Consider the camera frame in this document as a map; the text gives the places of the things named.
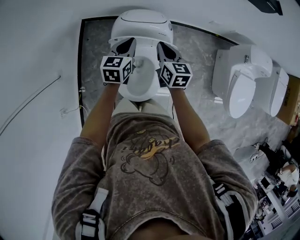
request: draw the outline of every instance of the robotic hand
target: robotic hand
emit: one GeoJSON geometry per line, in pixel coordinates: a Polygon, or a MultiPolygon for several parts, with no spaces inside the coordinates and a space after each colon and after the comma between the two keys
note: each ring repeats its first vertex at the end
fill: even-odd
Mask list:
{"type": "Polygon", "coordinates": [[[112,46],[108,56],[101,61],[101,75],[104,83],[127,84],[134,70],[136,40],[126,38],[112,46]]]}
{"type": "MultiPolygon", "coordinates": [[[[136,39],[126,38],[114,44],[108,56],[101,62],[101,75],[104,83],[127,84],[129,75],[134,70],[134,55],[136,39]]],[[[177,49],[164,42],[157,45],[157,55],[160,69],[158,78],[165,82],[169,88],[185,88],[193,74],[188,63],[180,62],[181,54],[177,49]]]]}
{"type": "Polygon", "coordinates": [[[171,45],[159,42],[157,55],[160,69],[158,77],[163,79],[168,88],[186,88],[192,79],[192,69],[188,63],[180,62],[180,52],[171,45]]]}

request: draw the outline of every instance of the strap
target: strap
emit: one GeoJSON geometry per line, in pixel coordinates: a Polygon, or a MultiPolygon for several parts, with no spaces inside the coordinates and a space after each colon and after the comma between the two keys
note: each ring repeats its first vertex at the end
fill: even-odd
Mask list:
{"type": "Polygon", "coordinates": [[[83,212],[75,229],[76,240],[104,240],[105,224],[100,218],[102,204],[108,190],[98,188],[97,194],[90,206],[83,212]]]}
{"type": "Polygon", "coordinates": [[[244,199],[239,193],[229,190],[223,183],[215,183],[212,179],[210,183],[214,189],[217,204],[224,215],[227,239],[241,238],[251,223],[244,199]]]}

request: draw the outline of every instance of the cardboard box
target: cardboard box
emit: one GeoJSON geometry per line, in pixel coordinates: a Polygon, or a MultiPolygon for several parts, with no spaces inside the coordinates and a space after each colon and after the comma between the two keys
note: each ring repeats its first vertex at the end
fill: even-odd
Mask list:
{"type": "Polygon", "coordinates": [[[289,75],[285,98],[277,117],[288,125],[296,126],[300,115],[300,79],[289,75]]]}

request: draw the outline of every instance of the gray sleeve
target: gray sleeve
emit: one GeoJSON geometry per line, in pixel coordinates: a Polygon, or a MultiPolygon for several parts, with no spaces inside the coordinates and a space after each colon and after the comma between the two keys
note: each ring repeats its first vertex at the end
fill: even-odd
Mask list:
{"type": "Polygon", "coordinates": [[[52,202],[52,218],[61,240],[75,239],[75,227],[93,201],[104,172],[101,150],[90,139],[73,140],[61,170],[52,202]]]}
{"type": "Polygon", "coordinates": [[[258,204],[255,190],[224,143],[220,140],[213,140],[203,145],[197,151],[197,155],[207,174],[215,183],[223,183],[242,196],[251,220],[258,204]]]}

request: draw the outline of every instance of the white wall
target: white wall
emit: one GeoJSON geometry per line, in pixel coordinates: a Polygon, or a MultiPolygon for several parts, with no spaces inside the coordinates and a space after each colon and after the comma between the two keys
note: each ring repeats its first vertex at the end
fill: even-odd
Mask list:
{"type": "Polygon", "coordinates": [[[246,0],[3,0],[0,1],[0,127],[36,90],[0,137],[0,234],[5,240],[51,236],[49,212],[64,157],[80,131],[76,55],[81,19],[133,8],[226,36],[245,35],[284,69],[300,77],[300,8],[281,1],[284,16],[264,14],[246,0]]]}

